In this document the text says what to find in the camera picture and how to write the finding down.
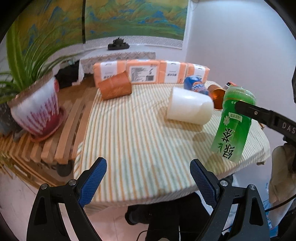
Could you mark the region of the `gloved right hand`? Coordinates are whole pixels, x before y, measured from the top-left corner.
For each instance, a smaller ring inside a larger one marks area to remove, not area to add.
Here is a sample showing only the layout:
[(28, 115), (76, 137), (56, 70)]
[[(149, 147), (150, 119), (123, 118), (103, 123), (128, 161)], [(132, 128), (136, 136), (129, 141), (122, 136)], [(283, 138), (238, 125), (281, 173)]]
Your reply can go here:
[(269, 202), (278, 204), (295, 195), (295, 173), (291, 171), (295, 147), (289, 144), (278, 146), (272, 153), (272, 170), (269, 182)]

